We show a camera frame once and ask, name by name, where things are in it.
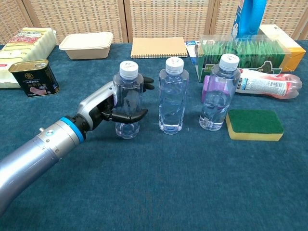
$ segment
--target yellow box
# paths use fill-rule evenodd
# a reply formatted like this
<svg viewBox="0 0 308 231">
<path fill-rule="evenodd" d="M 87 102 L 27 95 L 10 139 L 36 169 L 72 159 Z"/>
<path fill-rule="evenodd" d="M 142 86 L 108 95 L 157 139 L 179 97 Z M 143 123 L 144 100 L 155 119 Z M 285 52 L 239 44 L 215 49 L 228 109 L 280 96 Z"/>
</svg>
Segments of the yellow box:
<svg viewBox="0 0 308 231">
<path fill-rule="evenodd" d="M 279 43 L 290 51 L 291 54 L 285 56 L 281 68 L 283 72 L 295 71 L 306 51 L 275 24 L 260 25 L 259 34 L 267 35 L 269 38 L 274 36 Z"/>
</svg>

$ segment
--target yellow sponge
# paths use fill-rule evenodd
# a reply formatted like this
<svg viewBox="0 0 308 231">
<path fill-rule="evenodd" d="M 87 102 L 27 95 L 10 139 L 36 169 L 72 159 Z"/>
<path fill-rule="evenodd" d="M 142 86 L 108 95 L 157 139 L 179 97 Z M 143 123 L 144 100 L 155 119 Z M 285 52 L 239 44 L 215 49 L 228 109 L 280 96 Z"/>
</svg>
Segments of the yellow sponge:
<svg viewBox="0 0 308 231">
<path fill-rule="evenodd" d="M 233 140 L 279 141 L 283 135 L 279 118 L 270 110 L 229 110 L 226 123 Z"/>
</svg>

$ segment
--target beige food container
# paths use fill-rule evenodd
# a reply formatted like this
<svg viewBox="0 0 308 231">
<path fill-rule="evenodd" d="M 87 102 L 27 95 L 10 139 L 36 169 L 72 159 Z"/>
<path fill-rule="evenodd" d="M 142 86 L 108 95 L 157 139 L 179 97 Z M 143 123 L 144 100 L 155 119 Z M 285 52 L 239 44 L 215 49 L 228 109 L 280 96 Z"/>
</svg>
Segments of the beige food container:
<svg viewBox="0 0 308 231">
<path fill-rule="evenodd" d="M 70 59 L 104 59 L 108 57 L 113 38 L 111 32 L 71 34 L 61 42 L 59 49 Z"/>
</svg>

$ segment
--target table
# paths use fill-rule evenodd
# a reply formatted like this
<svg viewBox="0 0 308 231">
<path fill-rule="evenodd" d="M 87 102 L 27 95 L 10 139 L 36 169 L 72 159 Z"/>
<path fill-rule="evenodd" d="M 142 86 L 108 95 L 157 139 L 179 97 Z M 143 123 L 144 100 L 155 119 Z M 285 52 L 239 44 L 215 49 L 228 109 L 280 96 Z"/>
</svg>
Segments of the table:
<svg viewBox="0 0 308 231">
<path fill-rule="evenodd" d="M 308 51 L 308 41 L 298 42 Z M 131 44 L 112 44 L 104 60 L 73 61 L 56 47 L 49 56 L 56 95 L 27 98 L 0 90 L 0 159 L 112 80 Z M 293 74 L 303 88 L 291 100 L 236 94 L 232 109 L 270 109 L 285 133 L 279 142 L 233 141 L 227 127 L 198 124 L 202 83 L 189 58 L 184 126 L 169 136 L 158 127 L 158 73 L 166 59 L 135 60 L 155 79 L 144 94 L 149 109 L 138 136 L 123 140 L 102 122 L 86 141 L 16 198 L 1 231 L 47 230 L 307 230 L 308 54 Z"/>
</svg>

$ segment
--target notebook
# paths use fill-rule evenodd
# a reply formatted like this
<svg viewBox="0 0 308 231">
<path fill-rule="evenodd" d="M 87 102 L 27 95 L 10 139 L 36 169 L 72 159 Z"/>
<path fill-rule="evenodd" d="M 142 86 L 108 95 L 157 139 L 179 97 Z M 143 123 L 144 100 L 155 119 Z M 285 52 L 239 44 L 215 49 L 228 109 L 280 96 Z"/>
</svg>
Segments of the notebook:
<svg viewBox="0 0 308 231">
<path fill-rule="evenodd" d="M 183 38 L 134 38 L 130 57 L 168 58 L 172 56 L 187 57 Z"/>
</svg>

